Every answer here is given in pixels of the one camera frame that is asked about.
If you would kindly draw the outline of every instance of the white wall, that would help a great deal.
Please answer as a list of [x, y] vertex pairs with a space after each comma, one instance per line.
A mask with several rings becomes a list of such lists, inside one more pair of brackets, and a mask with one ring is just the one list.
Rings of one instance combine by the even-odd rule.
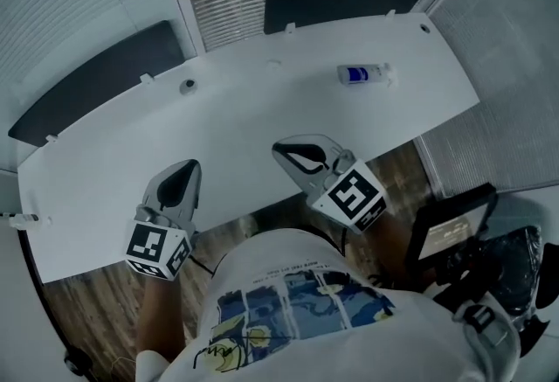
[[[501, 235], [526, 225], [539, 226], [544, 243], [559, 244], [559, 186], [500, 196], [489, 229]], [[559, 378], [559, 301], [537, 315], [551, 323], [546, 335], [521, 359], [514, 382], [555, 382]]]
[[[15, 174], [0, 172], [0, 212], [19, 208]], [[38, 299], [25, 265], [17, 231], [0, 220], [0, 380], [30, 382], [84, 380], [65, 364], [60, 342]]]

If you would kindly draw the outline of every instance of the black strap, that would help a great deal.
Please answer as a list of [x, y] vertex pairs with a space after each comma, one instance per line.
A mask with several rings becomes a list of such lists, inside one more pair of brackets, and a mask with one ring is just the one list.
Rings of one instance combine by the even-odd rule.
[[471, 324], [478, 334], [481, 334], [495, 319], [495, 313], [487, 306], [475, 304], [464, 312], [464, 321]]
[[433, 298], [453, 314], [467, 300], [478, 302], [500, 279], [502, 267], [496, 261], [483, 262], [470, 270], [460, 281], [454, 282]]

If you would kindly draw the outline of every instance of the black device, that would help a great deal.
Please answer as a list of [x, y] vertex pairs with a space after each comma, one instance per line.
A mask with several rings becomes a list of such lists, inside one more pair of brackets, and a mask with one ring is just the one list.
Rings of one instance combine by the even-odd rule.
[[412, 273], [435, 268], [438, 284], [459, 281], [480, 250], [478, 234], [497, 204], [497, 191], [483, 184], [418, 211], [406, 266]]

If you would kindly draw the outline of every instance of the cable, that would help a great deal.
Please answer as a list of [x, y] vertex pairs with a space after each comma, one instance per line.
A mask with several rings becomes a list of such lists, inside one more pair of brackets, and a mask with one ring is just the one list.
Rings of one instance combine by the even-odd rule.
[[113, 379], [114, 366], [115, 366], [115, 365], [118, 363], [118, 361], [121, 360], [121, 359], [122, 359], [122, 360], [127, 360], [128, 362], [132, 362], [134, 365], [136, 365], [136, 361], [135, 361], [135, 360], [132, 360], [131, 358], [125, 358], [125, 357], [116, 358], [116, 360], [115, 360], [115, 361], [113, 362], [113, 364], [111, 365], [111, 370], [109, 371], [109, 374], [110, 374], [110, 376], [111, 376], [111, 380], [114, 380], [114, 379]]
[[347, 228], [343, 228], [342, 230], [342, 244], [340, 245], [340, 248], [342, 249], [342, 256], [345, 258], [346, 256], [346, 235], [348, 234], [348, 229]]
[[394, 281], [383, 274], [370, 274], [367, 276], [367, 281], [376, 288], [394, 288]]
[[216, 274], [215, 272], [212, 272], [211, 270], [209, 270], [202, 262], [200, 262], [199, 260], [197, 260], [194, 256], [189, 255], [190, 260], [192, 260], [192, 262], [194, 262], [197, 266], [199, 266], [200, 268], [202, 268], [203, 270], [205, 270], [206, 272], [208, 272], [211, 276], [213, 276], [214, 274]]

